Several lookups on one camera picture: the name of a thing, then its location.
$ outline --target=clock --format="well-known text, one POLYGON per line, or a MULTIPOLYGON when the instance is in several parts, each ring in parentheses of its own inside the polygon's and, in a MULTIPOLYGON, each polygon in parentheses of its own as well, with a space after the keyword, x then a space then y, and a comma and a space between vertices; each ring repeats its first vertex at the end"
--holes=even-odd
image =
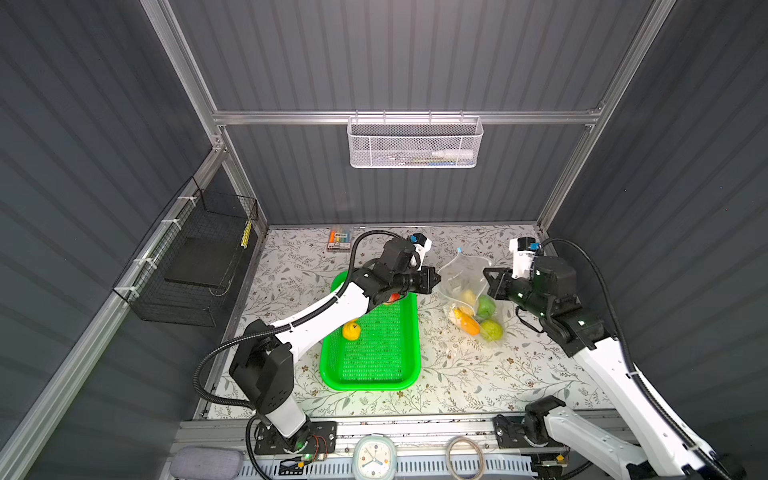
POLYGON ((355 480, 395 478, 397 453, 395 444, 384 435, 362 437, 352 456, 352 472, 355 480))

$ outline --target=floral tablecloth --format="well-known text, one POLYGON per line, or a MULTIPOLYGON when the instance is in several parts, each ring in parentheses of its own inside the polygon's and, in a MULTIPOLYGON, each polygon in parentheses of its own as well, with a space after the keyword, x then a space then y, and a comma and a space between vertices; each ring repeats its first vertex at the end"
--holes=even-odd
MULTIPOLYGON (((388 229, 400 234, 421 231, 432 239, 425 264, 441 267, 456 255, 482 255, 495 266, 511 266, 509 239, 537 237, 532 225, 485 227, 420 227, 388 229)), ((237 334, 261 318, 266 323, 293 315, 325 296, 333 278, 345 270, 348 253, 326 252, 328 229, 271 230, 237 334)), ((379 255, 387 237, 363 240, 356 262, 361 265, 379 255)), ((319 374, 320 343, 295 366, 294 395, 311 416, 407 415, 424 413, 497 412, 523 410, 531 400, 555 395, 574 409, 613 408, 606 395, 546 335, 523 326, 504 306, 501 321, 505 337, 489 346, 457 329, 445 318, 435 295, 419 295, 422 372, 419 380, 401 392, 336 392, 319 374)), ((538 325, 534 316, 526 320, 538 325)), ((227 367, 216 394, 244 398, 229 377, 227 367)), ((250 416, 242 408, 214 405, 209 419, 250 416)))

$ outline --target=gray wall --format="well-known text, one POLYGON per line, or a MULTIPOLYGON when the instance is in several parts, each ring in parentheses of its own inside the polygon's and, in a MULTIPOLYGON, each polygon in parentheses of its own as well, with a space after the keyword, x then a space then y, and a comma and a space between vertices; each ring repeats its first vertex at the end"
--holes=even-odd
MULTIPOLYGON (((549 230, 601 267, 670 404, 755 464, 768 458, 766 40, 768 2, 678 2, 549 230)), ((602 308, 584 262, 558 252, 602 308)))
POLYGON ((270 224, 531 220, 584 131, 485 127, 475 168, 361 169, 346 127, 231 126, 270 224))
MULTIPOLYGON (((210 144, 138 2, 0 2, 0 39, 3 445, 210 144)), ((151 476, 215 336, 129 318, 30 478, 151 476)))
MULTIPOLYGON (((438 111, 596 107, 650 2, 171 4, 220 110, 438 111)), ((485 126, 473 169, 368 171, 343 127, 229 130, 280 225, 536 220, 583 128, 485 126)))

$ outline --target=green basket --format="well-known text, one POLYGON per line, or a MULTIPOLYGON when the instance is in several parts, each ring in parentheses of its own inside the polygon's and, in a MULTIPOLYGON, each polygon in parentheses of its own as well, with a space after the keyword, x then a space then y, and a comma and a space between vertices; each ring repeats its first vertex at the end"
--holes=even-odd
MULTIPOLYGON (((346 278, 341 272, 335 290, 346 278)), ((380 305, 360 317, 360 338, 345 339, 339 327, 323 340, 320 376, 334 390, 403 390, 422 371, 416 295, 380 305)))

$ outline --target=white cable tray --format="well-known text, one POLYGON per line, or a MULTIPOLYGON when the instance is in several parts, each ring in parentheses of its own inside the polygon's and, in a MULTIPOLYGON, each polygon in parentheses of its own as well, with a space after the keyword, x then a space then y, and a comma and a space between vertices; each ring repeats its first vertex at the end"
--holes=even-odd
MULTIPOLYGON (((461 476, 471 477, 479 470, 478 458, 476 455, 453 455, 451 458, 453 467, 461 476)), ((271 478, 293 478, 294 480, 306 479, 331 479, 331 478, 352 478, 352 458, 351 457, 332 457, 323 462, 310 463, 304 467, 302 473, 279 475, 277 466, 280 460, 259 461, 259 466, 271 478)), ((445 478, 450 480, 452 477, 445 464, 444 455, 417 455, 405 456, 397 459, 396 478, 434 478, 441 480, 445 478)), ((522 455, 511 455, 503 453, 492 453, 485 455, 485 477, 486 478, 534 478, 537 474, 531 468, 530 457, 522 455)), ((251 464, 246 461, 243 464, 240 474, 235 480, 261 480, 251 464)))
POLYGON ((382 114, 378 123, 350 117, 346 132, 354 168, 472 168, 483 134, 480 117, 423 114, 382 114))

